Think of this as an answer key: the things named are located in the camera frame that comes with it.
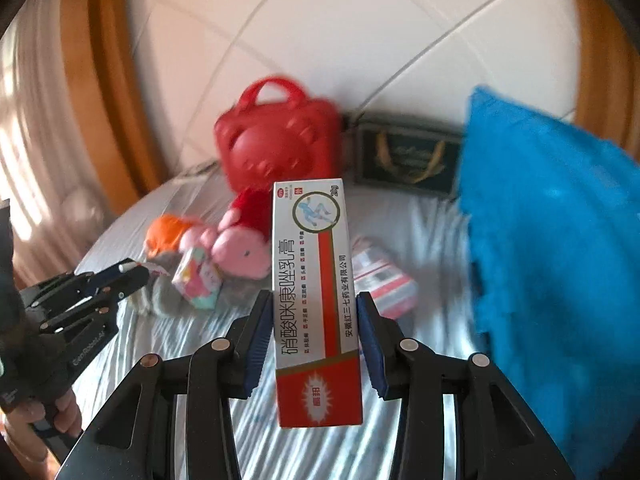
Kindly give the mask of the colourful small tissue pack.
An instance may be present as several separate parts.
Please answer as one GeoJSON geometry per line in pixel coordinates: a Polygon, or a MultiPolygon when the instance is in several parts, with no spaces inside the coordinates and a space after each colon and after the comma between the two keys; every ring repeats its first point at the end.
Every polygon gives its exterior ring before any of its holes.
{"type": "Polygon", "coordinates": [[[224,280],[209,252],[188,249],[180,260],[171,284],[195,309],[214,310],[224,280]]]}

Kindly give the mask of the pink pig plush toy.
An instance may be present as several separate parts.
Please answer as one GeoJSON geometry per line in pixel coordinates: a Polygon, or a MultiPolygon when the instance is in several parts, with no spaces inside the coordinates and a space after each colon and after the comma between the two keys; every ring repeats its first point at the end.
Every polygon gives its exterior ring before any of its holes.
{"type": "Polygon", "coordinates": [[[246,188],[216,226],[196,222],[179,240],[179,252],[199,247],[224,274],[261,280],[271,269],[272,189],[246,188]]]}

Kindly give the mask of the red white medicine box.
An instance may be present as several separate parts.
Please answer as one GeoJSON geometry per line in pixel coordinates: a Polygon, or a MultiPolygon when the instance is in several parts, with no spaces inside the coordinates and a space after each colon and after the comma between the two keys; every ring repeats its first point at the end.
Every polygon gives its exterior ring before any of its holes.
{"type": "Polygon", "coordinates": [[[352,244],[355,292],[368,292],[383,316],[397,320],[418,303],[418,284],[367,237],[352,244]]]}

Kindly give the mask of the red white ointment box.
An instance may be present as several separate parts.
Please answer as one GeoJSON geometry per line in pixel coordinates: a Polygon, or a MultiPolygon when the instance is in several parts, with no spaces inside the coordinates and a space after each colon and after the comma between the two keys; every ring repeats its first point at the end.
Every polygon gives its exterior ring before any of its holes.
{"type": "Polygon", "coordinates": [[[344,182],[278,182],[272,212],[280,425],[359,425],[358,322],[344,182]]]}

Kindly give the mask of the orange yellow duck plush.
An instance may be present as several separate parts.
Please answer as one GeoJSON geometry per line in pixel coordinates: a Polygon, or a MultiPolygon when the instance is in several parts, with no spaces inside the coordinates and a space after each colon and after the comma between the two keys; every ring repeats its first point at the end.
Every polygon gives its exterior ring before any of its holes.
{"type": "Polygon", "coordinates": [[[162,214],[154,219],[146,229],[144,249],[148,258],[154,258],[162,252],[178,252],[183,234],[202,222],[196,219],[179,217],[175,214],[162,214]]]}

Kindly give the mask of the grey striped table cloth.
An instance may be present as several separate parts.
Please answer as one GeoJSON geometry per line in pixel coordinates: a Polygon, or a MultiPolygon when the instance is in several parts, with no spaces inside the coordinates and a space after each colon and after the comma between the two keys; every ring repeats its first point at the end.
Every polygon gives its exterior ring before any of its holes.
{"type": "MultiPolygon", "coordinates": [[[[478,348],[472,312],[469,220],[451,200],[346,183],[345,211],[353,240],[381,247],[418,285],[418,302],[399,324],[405,335],[435,352],[464,359],[478,348]]],[[[80,263],[99,271],[144,256],[149,224],[162,214],[218,221],[232,199],[218,172],[177,178],[142,198],[100,236],[80,263]]],[[[385,479],[392,468],[400,405],[362,386],[357,426],[284,429],[279,422],[276,364],[289,344],[301,344],[302,318],[289,314],[290,294],[271,280],[228,281],[216,307],[178,304],[141,314],[121,304],[118,334],[82,373],[75,393],[82,416],[92,419],[142,356],[187,356],[227,333],[263,289],[273,288],[274,325],[262,376],[249,399],[230,404],[236,452],[247,479],[385,479]]]]}

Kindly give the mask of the red plastic handbag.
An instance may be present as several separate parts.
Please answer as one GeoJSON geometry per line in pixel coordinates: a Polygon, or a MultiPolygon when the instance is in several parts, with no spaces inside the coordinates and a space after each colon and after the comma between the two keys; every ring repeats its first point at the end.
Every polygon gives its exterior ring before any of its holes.
{"type": "Polygon", "coordinates": [[[296,81],[255,81],[214,125],[230,188],[266,188],[280,181],[337,178],[342,172],[342,116],[296,81]]]}

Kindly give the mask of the blue plastic storage crate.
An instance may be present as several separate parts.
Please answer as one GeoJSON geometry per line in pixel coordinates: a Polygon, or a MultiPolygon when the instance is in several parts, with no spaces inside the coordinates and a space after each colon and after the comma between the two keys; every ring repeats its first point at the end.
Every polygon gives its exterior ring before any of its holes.
{"type": "Polygon", "coordinates": [[[577,478],[637,478],[638,164],[480,87],[459,194],[489,355],[577,478]]]}

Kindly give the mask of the dark green gift bag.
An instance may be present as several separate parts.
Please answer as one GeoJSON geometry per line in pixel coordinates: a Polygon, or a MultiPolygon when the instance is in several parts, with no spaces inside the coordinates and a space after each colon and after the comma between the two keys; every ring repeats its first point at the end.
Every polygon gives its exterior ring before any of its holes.
{"type": "Polygon", "coordinates": [[[350,131],[358,183],[447,200],[457,195],[461,129],[416,116],[367,113],[350,131]]]}

